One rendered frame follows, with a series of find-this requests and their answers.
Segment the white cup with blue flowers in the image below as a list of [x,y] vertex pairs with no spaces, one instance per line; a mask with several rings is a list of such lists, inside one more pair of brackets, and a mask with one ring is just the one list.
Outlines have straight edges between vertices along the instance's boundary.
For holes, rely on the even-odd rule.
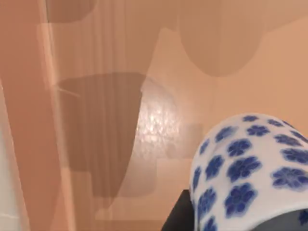
[[214,126],[191,167],[193,231],[308,231],[308,137],[265,114]]

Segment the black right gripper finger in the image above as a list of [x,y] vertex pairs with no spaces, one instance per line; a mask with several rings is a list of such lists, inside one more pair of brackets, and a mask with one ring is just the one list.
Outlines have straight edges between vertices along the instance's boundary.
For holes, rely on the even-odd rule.
[[161,231],[194,231],[194,210],[188,189],[181,192]]

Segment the shallow salmon-coloured box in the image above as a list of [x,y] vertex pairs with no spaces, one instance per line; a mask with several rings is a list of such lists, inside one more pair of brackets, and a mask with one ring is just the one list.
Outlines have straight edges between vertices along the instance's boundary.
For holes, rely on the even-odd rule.
[[308,0],[0,0],[0,84],[25,231],[160,231],[221,120],[308,136]]

